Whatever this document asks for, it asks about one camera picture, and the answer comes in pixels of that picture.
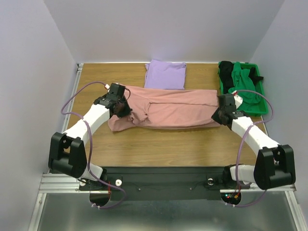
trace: pink pants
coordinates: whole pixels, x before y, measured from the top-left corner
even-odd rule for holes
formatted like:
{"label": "pink pants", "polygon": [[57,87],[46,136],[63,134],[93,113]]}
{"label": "pink pants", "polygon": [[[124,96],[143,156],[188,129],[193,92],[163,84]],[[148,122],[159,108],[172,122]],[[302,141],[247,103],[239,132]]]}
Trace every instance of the pink pants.
{"label": "pink pants", "polygon": [[211,116],[218,107],[216,90],[160,90],[126,86],[129,116],[108,120],[111,131],[132,127],[156,129],[208,128],[219,124]]}

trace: wooden tabletop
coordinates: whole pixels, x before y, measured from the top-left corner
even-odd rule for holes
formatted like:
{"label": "wooden tabletop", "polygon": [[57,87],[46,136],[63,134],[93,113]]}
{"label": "wooden tabletop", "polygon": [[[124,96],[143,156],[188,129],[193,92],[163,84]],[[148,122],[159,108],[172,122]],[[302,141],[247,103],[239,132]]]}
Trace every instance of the wooden tabletop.
{"label": "wooden tabletop", "polygon": [[[217,64],[187,64],[185,89],[219,91]],[[100,80],[143,87],[144,64],[84,64],[78,89]],[[84,115],[93,101],[106,94],[101,84],[85,88],[73,112]],[[78,121],[71,116],[68,127]],[[241,138],[226,126],[182,130],[130,128],[112,133],[104,123],[93,135],[92,163],[99,166],[226,166],[235,164]],[[241,163],[254,165],[256,156],[244,145]]]}

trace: white wall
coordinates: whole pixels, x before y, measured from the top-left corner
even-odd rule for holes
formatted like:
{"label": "white wall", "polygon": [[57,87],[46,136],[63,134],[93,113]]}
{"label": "white wall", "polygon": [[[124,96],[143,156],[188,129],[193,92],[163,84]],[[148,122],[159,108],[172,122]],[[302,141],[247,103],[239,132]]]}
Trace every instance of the white wall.
{"label": "white wall", "polygon": [[0,230],[27,230],[73,60],[42,0],[1,1]]}
{"label": "white wall", "polygon": [[308,1],[286,0],[251,62],[264,76],[276,116],[271,137],[294,149],[296,196],[308,221]]}
{"label": "white wall", "polygon": [[249,61],[283,0],[45,0],[86,62]]}

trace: wire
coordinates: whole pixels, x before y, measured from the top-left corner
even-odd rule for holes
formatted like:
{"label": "wire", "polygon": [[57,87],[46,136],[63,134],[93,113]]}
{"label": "wire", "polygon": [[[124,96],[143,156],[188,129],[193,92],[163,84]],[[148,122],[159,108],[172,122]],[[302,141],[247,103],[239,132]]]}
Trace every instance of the wire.
{"label": "wire", "polygon": [[[63,115],[75,115],[75,116],[78,116],[80,119],[83,120],[83,116],[80,115],[79,113],[76,113],[76,112],[63,112],[63,110],[65,109],[65,107],[68,105],[68,103],[73,99],[75,98],[76,95],[78,95],[82,90],[84,90],[87,86],[91,85],[91,84],[94,84],[94,83],[100,83],[100,84],[103,84],[104,86],[106,86],[106,84],[104,82],[101,82],[101,81],[94,81],[94,82],[91,82],[91,83],[88,83],[86,84],[85,86],[83,86],[80,90],[78,90],[65,104],[64,106],[62,107],[61,109],[61,114]],[[88,158],[88,163],[87,163],[87,168],[89,170],[89,173],[100,183],[110,187],[110,188],[113,188],[113,189],[117,189],[117,190],[120,190],[124,196],[121,198],[120,201],[118,201],[117,203],[115,203],[114,205],[110,205],[110,206],[103,206],[103,207],[100,207],[99,205],[96,205],[96,204],[92,204],[92,207],[96,207],[98,209],[108,209],[108,208],[114,208],[116,207],[117,205],[121,204],[125,199],[126,199],[126,192],[124,189],[120,188],[120,187],[117,187],[115,185],[112,185],[112,184],[108,184],[106,183],[105,181],[99,179],[97,176],[94,175],[94,173],[91,171],[90,169],[90,163],[91,163],[91,158],[92,158],[92,151],[93,151],[93,139],[92,139],[92,133],[91,133],[91,128],[90,128],[90,125],[88,124],[87,121],[83,120],[83,122],[85,123],[85,125],[87,126],[87,131],[88,131],[88,135],[89,135],[89,141],[90,141],[90,151],[89,151],[89,158]]]}
{"label": "wire", "polygon": [[241,193],[241,187],[239,188],[239,191],[238,191],[238,193],[234,196],[234,198],[235,198],[235,199],[238,198],[239,195],[240,195],[240,193]]}
{"label": "wire", "polygon": [[[240,183],[240,181],[239,181],[239,163],[240,163],[241,152],[242,152],[242,149],[243,149],[243,144],[244,144],[244,142],[245,142],[245,139],[246,139],[246,137],[248,136],[248,133],[249,133],[250,129],[251,129],[254,125],[257,125],[257,124],[260,124],[260,123],[267,123],[267,122],[271,121],[271,120],[274,118],[274,114],[275,114],[275,113],[274,113],[274,108],[273,108],[273,106],[271,105],[271,103],[269,102],[269,100],[268,100],[264,95],[262,95],[262,94],[260,94],[260,93],[258,93],[258,92],[256,92],[256,91],[253,91],[253,90],[237,90],[233,95],[236,95],[238,92],[244,92],[244,91],[245,91],[245,92],[251,92],[251,93],[257,94],[257,95],[261,96],[263,99],[265,99],[265,101],[269,104],[269,107],[270,107],[270,109],[271,109],[271,116],[270,116],[270,118],[267,119],[267,120],[262,120],[262,121],[254,122],[252,125],[250,125],[250,126],[247,128],[246,132],[245,132],[244,135],[243,135],[243,138],[242,138],[242,141],[241,141],[241,144],[240,144],[240,147],[239,147],[239,151],[238,151],[238,153],[237,153],[236,165],[235,165],[235,178],[236,178],[236,182],[237,182],[237,184],[238,184],[239,186],[242,186],[242,187],[251,185],[251,183],[249,183],[249,184],[242,184],[242,183]],[[251,205],[255,205],[256,203],[258,203],[258,202],[264,197],[266,191],[267,191],[267,190],[265,190],[265,191],[263,192],[263,194],[262,194],[257,200],[255,200],[255,201],[253,201],[253,202],[251,202],[251,203],[249,203],[249,204],[246,204],[246,205],[234,205],[234,206],[235,206],[235,207],[248,207],[248,206],[251,206]]]}
{"label": "wire", "polygon": [[108,186],[108,198],[110,199],[110,196],[111,196],[111,188],[110,186]]}
{"label": "wire", "polygon": [[237,192],[237,187],[238,187],[239,185],[236,185],[236,188],[235,188],[235,191],[234,191],[234,193],[233,194],[236,194],[237,196],[240,194],[240,191],[241,191],[241,186],[239,186],[239,190],[238,190],[238,192]]}

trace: folded purple shirt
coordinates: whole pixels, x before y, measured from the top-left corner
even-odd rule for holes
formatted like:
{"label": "folded purple shirt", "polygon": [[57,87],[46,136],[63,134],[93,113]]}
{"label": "folded purple shirt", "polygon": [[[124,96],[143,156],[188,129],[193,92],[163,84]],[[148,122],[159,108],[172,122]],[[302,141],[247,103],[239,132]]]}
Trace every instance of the folded purple shirt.
{"label": "folded purple shirt", "polygon": [[145,68],[144,88],[184,90],[185,63],[173,64],[152,59]]}

